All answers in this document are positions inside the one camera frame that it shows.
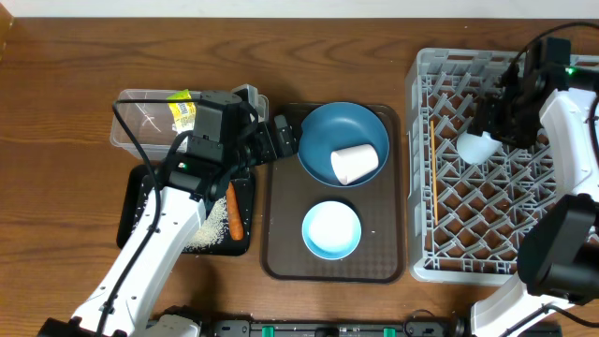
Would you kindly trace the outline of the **yellow green snack wrapper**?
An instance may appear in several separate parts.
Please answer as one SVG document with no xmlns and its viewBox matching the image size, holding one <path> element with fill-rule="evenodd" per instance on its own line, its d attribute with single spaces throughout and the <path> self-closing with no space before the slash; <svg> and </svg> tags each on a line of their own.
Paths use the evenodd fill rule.
<svg viewBox="0 0 599 337">
<path fill-rule="evenodd" d="M 176 103 L 168 103 L 168 107 L 174 119 L 173 130 L 178 134 L 194 128 L 196 106 L 193 102 L 182 102 L 184 99 L 191 98 L 189 90 L 179 91 L 168 97 L 168 100 L 176 100 Z"/>
</svg>

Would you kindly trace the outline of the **light blue cup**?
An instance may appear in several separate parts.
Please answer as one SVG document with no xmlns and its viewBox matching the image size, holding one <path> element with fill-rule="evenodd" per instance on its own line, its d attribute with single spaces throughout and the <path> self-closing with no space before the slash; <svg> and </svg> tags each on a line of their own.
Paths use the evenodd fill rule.
<svg viewBox="0 0 599 337">
<path fill-rule="evenodd" d="M 502 143 L 484 131 L 481 136 L 464 132 L 458 137 L 457 151 L 460 158 L 470 165 L 483 164 L 502 147 Z"/>
</svg>

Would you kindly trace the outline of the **pink cup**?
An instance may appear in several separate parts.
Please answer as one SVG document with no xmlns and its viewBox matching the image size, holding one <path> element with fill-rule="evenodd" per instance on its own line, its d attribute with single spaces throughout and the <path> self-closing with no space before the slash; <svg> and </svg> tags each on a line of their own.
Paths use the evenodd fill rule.
<svg viewBox="0 0 599 337">
<path fill-rule="evenodd" d="M 333 151 L 330 154 L 333 173 L 341 185 L 349 185 L 378 169 L 379 159 L 371 144 Z"/>
</svg>

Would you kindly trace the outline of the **wooden chopstick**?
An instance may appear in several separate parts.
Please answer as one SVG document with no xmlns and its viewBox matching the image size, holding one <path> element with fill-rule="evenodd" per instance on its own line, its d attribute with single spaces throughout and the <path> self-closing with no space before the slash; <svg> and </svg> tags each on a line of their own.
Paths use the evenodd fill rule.
<svg viewBox="0 0 599 337">
<path fill-rule="evenodd" d="M 432 208 L 433 220 L 435 226 L 439 224 L 438 216 L 438 192 L 437 192 L 437 171 L 436 171 L 436 140 L 435 140 L 435 125 L 434 121 L 430 120 L 430 141 L 431 141 L 431 191 L 432 191 Z"/>
</svg>

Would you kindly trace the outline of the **orange carrot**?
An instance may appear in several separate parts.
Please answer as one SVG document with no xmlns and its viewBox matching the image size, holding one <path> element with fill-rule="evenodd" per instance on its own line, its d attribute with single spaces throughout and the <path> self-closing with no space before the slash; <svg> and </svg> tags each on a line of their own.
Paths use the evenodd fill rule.
<svg viewBox="0 0 599 337">
<path fill-rule="evenodd" d="M 233 183 L 229 183 L 226 190 L 226 207 L 230 237 L 233 241 L 241 241 L 245 231 Z"/>
</svg>

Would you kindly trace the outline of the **light blue rice bowl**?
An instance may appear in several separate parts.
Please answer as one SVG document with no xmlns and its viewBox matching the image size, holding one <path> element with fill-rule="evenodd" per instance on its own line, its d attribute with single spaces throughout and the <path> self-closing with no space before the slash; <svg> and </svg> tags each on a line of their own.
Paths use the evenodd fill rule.
<svg viewBox="0 0 599 337">
<path fill-rule="evenodd" d="M 359 245 L 361 233 L 358 214 L 341 201 L 315 204 L 301 223 L 305 246 L 314 256 L 325 260 L 350 256 Z"/>
</svg>

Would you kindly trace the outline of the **grey dishwasher rack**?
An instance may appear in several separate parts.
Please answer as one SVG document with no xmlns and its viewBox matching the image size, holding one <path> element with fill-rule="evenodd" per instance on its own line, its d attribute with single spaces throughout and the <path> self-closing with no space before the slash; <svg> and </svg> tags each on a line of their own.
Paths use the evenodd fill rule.
<svg viewBox="0 0 599 337">
<path fill-rule="evenodd" d="M 417 280 L 504 284 L 516 271 L 525 235 L 557 201 L 544 130 L 534 145 L 502 144 L 480 165 L 458 155 L 458 137 L 481 101 L 502 93 L 502 76 L 512 62 L 524 65 L 519 54 L 425 48 L 406 77 L 409 258 Z M 596 56 L 571 54 L 570 63 L 598 74 Z M 435 125 L 438 226 L 431 206 L 430 120 Z"/>
</svg>

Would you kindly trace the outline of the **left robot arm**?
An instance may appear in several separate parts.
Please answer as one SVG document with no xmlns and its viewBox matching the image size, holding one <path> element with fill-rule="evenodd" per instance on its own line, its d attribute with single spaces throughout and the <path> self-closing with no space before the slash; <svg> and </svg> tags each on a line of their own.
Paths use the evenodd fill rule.
<svg viewBox="0 0 599 337">
<path fill-rule="evenodd" d="M 153 186 L 144 214 L 92 295 L 68 321 L 47 319 L 39 335 L 134 336 L 144 331 L 183 248 L 225 196 L 231 179 L 298 150 L 283 115 L 260 118 L 249 98 L 236 92 L 203 91 L 162 102 L 193 106 L 192 129 L 176 136 L 158 165 L 132 141 Z"/>
</svg>

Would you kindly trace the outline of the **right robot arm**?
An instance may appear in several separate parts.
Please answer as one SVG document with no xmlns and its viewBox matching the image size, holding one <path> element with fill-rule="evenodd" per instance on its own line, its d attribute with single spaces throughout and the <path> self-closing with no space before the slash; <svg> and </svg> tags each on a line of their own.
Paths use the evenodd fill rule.
<svg viewBox="0 0 599 337">
<path fill-rule="evenodd" d="M 470 311 L 473 336 L 517 336 L 554 313 L 598 297 L 598 74 L 571 65 L 567 39 L 538 37 L 502 76 L 500 95 L 485 97 L 458 140 L 469 164 L 499 144 L 525 149 L 548 138 L 556 182 L 554 206 L 525 235 L 517 271 Z"/>
</svg>

